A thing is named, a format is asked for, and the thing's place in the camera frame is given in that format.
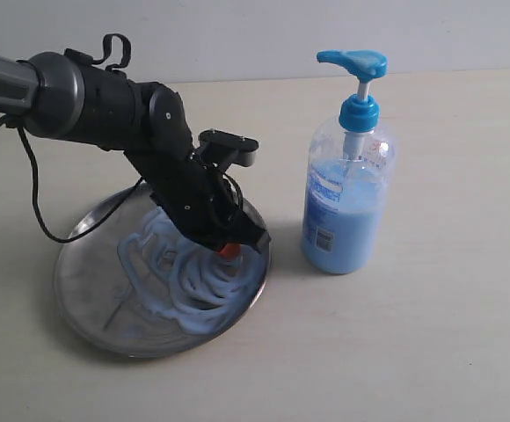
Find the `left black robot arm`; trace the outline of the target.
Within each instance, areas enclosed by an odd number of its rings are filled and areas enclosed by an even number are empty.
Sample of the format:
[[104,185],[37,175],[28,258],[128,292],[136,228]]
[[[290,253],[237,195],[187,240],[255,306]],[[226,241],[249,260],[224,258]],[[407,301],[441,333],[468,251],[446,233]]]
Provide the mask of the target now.
[[183,236],[212,251],[242,244],[262,252],[269,233],[245,211],[227,173],[253,163],[257,141],[217,129],[193,135],[179,94],[130,80],[128,62],[124,54],[105,66],[72,49],[25,61],[0,57],[0,126],[119,150]]

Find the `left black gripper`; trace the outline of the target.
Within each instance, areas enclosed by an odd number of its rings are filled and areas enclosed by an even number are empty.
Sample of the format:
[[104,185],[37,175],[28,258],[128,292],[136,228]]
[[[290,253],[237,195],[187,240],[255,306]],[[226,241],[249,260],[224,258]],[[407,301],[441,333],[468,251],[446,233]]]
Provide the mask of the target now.
[[245,246],[264,255],[271,237],[254,206],[240,208],[239,198],[213,166],[195,159],[174,160],[161,152],[124,152],[179,233],[216,251],[221,258],[237,258]]

